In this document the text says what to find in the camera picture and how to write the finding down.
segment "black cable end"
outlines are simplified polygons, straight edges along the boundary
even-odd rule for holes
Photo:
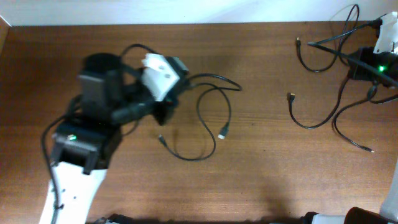
[[[287,101],[289,101],[289,103],[293,103],[295,97],[296,97],[296,95],[294,93],[288,93],[287,94]]]
[[[374,151],[373,151],[371,148],[366,147],[366,146],[361,146],[361,149],[363,149],[363,150],[365,150],[365,151],[368,151],[368,152],[374,153]]]
[[[378,19],[375,19],[369,23],[370,27],[372,27],[373,29],[378,29],[378,30],[380,29],[381,25],[383,25],[383,20],[381,19],[381,17]]]
[[[221,128],[220,133],[218,134],[219,139],[225,139],[228,134],[229,123],[226,123],[223,128]]]
[[[159,141],[164,147],[167,147],[166,139],[164,139],[163,135],[159,135]]]
[[[301,41],[299,38],[296,39],[296,47],[300,47],[301,46]]]

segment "wooden table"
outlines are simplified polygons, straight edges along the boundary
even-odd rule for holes
[[[118,54],[132,43],[180,57],[191,73],[226,76],[244,91],[228,93],[233,107],[229,135],[203,162],[172,157],[157,136],[163,134],[184,156],[208,152],[212,141],[195,113],[204,89],[184,94],[164,127],[146,117],[114,154],[89,221],[112,213],[243,221],[299,217],[309,211],[344,215],[354,206],[378,212],[398,156],[398,104],[357,106],[338,120],[345,134],[374,154],[342,140],[330,123],[306,130],[289,116],[287,92],[296,94],[294,113],[305,124],[320,122],[335,105],[348,68],[336,62],[325,73],[310,73],[299,63],[294,45],[296,37],[303,43],[325,39],[331,28],[336,34],[342,23],[10,28],[0,58],[0,222],[39,221],[49,180],[40,151],[42,131],[79,94],[76,77],[84,57]],[[373,30],[360,30],[343,51],[374,45],[375,40]],[[307,46],[302,51],[313,67],[332,58]],[[144,51],[135,50],[126,61],[138,66],[142,58]],[[364,98],[369,86],[350,81],[342,105]],[[377,97],[393,93],[380,89]],[[201,111],[218,133],[228,115],[220,94],[207,96]]]

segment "black electronic device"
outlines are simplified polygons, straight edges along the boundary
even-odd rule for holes
[[[354,26],[351,30],[346,31],[349,19],[351,17],[351,14],[353,13],[354,9],[356,9],[356,20],[355,20]],[[386,52],[381,52],[379,49],[375,50],[373,47],[361,47],[358,51],[353,52],[352,54],[346,55],[346,54],[341,53],[341,50],[343,48],[343,44],[347,41],[347,39],[350,37],[350,35],[359,29],[363,29],[365,27],[372,27],[373,29],[376,30],[376,36],[379,37],[381,34],[381,26],[384,23],[384,20],[383,20],[384,16],[357,26],[358,19],[359,19],[359,6],[357,4],[355,4],[351,8],[351,10],[348,14],[342,34],[331,37],[329,39],[321,40],[321,41],[318,41],[315,43],[309,42],[308,43],[309,46],[316,47],[320,50],[324,50],[326,52],[329,52],[329,53],[332,53],[335,55],[333,57],[332,61],[329,63],[329,65],[327,65],[324,68],[314,69],[314,68],[308,67],[305,64],[305,62],[303,61],[302,56],[301,56],[301,41],[299,38],[296,39],[295,44],[296,44],[296,53],[297,53],[298,60],[303,65],[303,67],[305,69],[307,69],[308,71],[310,71],[310,72],[327,71],[329,68],[331,68],[334,65],[337,58],[339,58],[340,61],[344,65],[349,67],[349,72],[340,85],[340,89],[338,91],[338,97],[337,97],[337,102],[336,102],[335,107],[332,109],[330,114],[322,122],[320,122],[316,125],[306,126],[296,120],[296,118],[293,115],[293,111],[292,111],[293,102],[295,101],[296,96],[293,93],[288,93],[287,101],[289,104],[289,113],[290,113],[290,117],[292,118],[294,123],[299,125],[301,128],[315,129],[315,128],[319,128],[320,126],[324,125],[330,119],[333,118],[332,125],[333,125],[335,131],[342,138],[349,141],[351,144],[353,144],[361,149],[364,149],[365,151],[374,152],[372,149],[370,149],[366,146],[362,146],[362,145],[355,143],[350,138],[346,137],[343,133],[341,133],[341,131],[337,127],[336,121],[342,112],[344,112],[345,110],[347,110],[348,108],[351,108],[353,106],[360,105],[360,104],[363,104],[366,102],[370,102],[370,103],[374,103],[374,104],[383,104],[383,103],[387,103],[387,102],[398,99],[398,94],[395,94],[395,95],[390,96],[383,100],[373,100],[373,98],[375,97],[375,95],[377,93],[377,86],[380,84],[382,84],[388,88],[398,88],[398,56],[397,56],[398,52],[395,48],[396,45],[393,42],[391,49],[388,49],[388,51],[386,51]],[[387,23],[394,22],[394,20],[396,21],[397,20],[396,14],[393,14],[393,13],[389,14],[385,20]],[[391,27],[392,26],[388,26],[388,27],[384,28],[385,30],[387,30],[387,32],[385,32],[384,36],[385,37],[388,36],[388,37],[382,39],[382,41],[380,41],[380,43],[379,43],[379,46],[386,48],[386,46],[388,44],[390,44],[390,43],[386,43],[386,40],[389,40],[391,38],[391,33],[389,33],[389,31],[388,31],[388,29],[391,29]],[[340,40],[336,50],[329,49],[327,47],[322,46],[322,44],[332,41],[332,40],[336,40],[336,39]],[[342,109],[337,111],[338,107],[340,106],[340,101],[341,101],[341,96],[343,94],[343,90],[349,80],[369,81],[369,82],[371,82],[372,86],[368,90],[368,93],[367,93],[365,99],[359,100],[350,105],[344,106]]]

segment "white object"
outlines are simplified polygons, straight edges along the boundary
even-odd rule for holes
[[[361,21],[398,7],[396,0],[2,0],[0,15],[12,26],[345,21],[356,3]]]
[[[161,102],[167,93],[180,80],[180,77],[163,55],[146,54],[142,60],[145,66],[142,83],[149,89],[155,101]]]
[[[392,52],[398,54],[398,13],[391,12],[381,17],[380,36],[373,53]]]
[[[59,205],[63,204],[63,208],[58,210],[56,224],[86,223],[88,210],[98,187],[105,178],[106,171],[106,169],[93,170],[90,175],[85,175],[83,167],[67,162],[60,162],[53,168],[58,187]],[[55,201],[52,190],[53,185],[50,180],[39,224],[51,224]]]
[[[344,224],[344,215],[315,215],[312,224]]]
[[[380,215],[384,218],[398,222],[398,161],[394,177],[392,178],[390,192],[381,205]]]

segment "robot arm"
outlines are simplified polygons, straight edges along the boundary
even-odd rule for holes
[[[111,54],[94,54],[85,60],[79,76],[82,95],[71,100],[52,136],[51,169],[57,187],[49,182],[40,224],[85,223],[122,141],[121,125],[148,114],[163,125],[171,117],[178,95],[189,86],[187,68],[178,58],[158,54],[147,54],[144,65],[134,70]],[[136,76],[134,84],[124,84],[125,70]]]

